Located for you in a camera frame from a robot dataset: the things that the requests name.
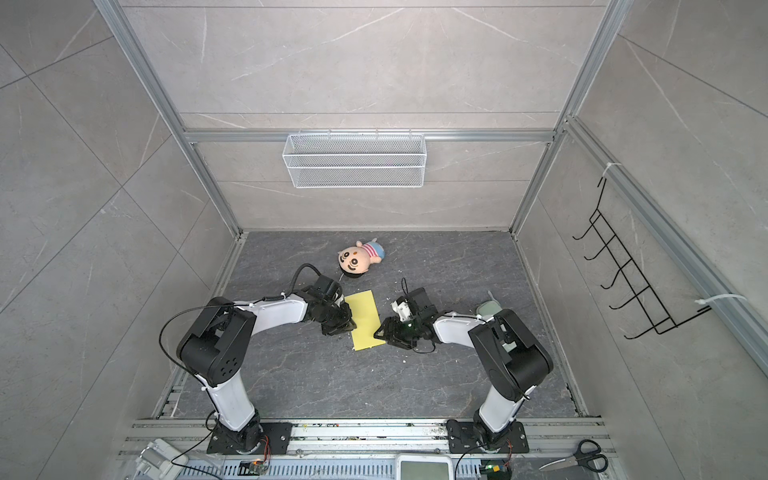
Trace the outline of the yellow square paper sheet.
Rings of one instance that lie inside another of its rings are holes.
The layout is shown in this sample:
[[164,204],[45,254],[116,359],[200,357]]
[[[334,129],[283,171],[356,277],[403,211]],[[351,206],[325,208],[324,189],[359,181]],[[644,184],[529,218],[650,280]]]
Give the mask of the yellow square paper sheet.
[[376,302],[371,290],[355,293],[345,297],[346,303],[352,312],[352,320],[356,328],[351,331],[353,350],[361,351],[380,345],[385,345],[384,340],[374,337],[374,333],[381,326]]

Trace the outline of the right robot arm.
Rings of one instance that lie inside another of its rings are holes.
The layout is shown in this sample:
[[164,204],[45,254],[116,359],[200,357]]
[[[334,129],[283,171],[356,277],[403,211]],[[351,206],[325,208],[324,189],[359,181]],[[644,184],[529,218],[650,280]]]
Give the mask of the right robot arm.
[[499,441],[511,430],[522,405],[552,372],[548,351],[511,309],[495,299],[475,313],[440,312],[418,288],[392,303],[395,312],[373,337],[391,346],[415,350],[428,341],[474,349],[491,384],[473,417],[473,434],[482,445]]

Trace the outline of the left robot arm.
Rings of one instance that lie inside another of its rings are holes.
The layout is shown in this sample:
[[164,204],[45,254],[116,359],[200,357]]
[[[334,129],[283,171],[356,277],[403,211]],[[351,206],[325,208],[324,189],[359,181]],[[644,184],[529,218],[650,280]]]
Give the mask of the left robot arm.
[[241,377],[251,338],[276,327],[316,322],[333,336],[354,330],[341,285],[321,275],[314,284],[254,302],[215,297],[179,341],[177,358],[202,383],[225,430],[240,434],[257,427],[257,411]]

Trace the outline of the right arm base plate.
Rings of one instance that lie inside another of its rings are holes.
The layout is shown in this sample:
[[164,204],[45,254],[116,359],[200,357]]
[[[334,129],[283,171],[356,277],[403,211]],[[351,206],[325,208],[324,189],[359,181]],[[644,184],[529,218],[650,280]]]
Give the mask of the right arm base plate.
[[519,421],[512,421],[500,432],[494,433],[479,419],[445,422],[449,450],[459,453],[512,453],[530,452],[527,434]]

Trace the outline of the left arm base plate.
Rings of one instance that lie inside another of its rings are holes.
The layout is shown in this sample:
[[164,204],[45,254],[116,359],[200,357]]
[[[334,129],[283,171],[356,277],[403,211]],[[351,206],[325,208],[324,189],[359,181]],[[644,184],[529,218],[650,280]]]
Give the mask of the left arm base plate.
[[288,422],[250,422],[241,431],[217,424],[207,446],[208,454],[257,455],[269,447],[269,453],[287,453],[293,425]]

